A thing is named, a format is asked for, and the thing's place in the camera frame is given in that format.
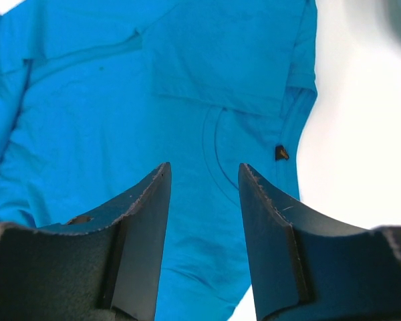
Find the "blue t shirt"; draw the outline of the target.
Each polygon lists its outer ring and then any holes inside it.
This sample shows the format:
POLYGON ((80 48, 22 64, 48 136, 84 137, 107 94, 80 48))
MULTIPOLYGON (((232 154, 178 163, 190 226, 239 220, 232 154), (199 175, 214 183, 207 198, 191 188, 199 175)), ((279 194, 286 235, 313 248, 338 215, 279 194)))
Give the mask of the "blue t shirt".
POLYGON ((0 15, 0 221, 63 223, 162 162, 157 320, 227 320, 251 279, 241 163, 298 197, 314 1, 24 1, 0 15))

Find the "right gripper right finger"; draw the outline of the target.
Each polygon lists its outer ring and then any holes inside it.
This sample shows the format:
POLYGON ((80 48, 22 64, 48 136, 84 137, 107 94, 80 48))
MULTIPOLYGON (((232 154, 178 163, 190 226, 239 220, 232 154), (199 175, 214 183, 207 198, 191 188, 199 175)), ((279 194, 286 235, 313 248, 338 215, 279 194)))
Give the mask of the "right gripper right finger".
POLYGON ((401 320, 401 226, 323 215, 239 167, 258 320, 401 320))

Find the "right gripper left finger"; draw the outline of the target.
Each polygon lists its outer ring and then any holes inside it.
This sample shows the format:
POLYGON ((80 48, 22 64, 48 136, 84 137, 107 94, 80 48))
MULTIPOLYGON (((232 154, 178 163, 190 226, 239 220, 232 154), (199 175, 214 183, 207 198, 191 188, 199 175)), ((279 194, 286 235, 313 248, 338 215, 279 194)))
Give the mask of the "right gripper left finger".
POLYGON ((153 320, 171 180, 163 163, 66 224, 0 222, 0 320, 153 320))

